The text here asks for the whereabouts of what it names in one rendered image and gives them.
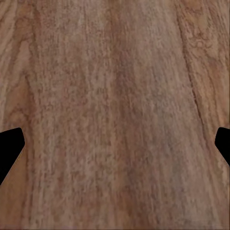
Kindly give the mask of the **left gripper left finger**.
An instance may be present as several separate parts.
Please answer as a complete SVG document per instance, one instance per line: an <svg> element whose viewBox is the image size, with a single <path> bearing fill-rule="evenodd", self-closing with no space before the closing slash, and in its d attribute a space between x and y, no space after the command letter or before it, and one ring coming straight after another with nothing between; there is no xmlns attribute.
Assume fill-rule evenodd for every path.
<svg viewBox="0 0 230 230"><path fill-rule="evenodd" d="M0 133L0 185L25 146L20 127Z"/></svg>

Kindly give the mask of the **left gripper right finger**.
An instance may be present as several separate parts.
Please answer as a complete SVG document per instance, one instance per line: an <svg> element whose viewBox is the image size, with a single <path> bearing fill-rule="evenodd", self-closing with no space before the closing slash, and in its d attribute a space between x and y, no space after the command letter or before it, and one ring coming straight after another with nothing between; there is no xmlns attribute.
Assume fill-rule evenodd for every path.
<svg viewBox="0 0 230 230"><path fill-rule="evenodd" d="M215 145L230 166L230 129L218 128Z"/></svg>

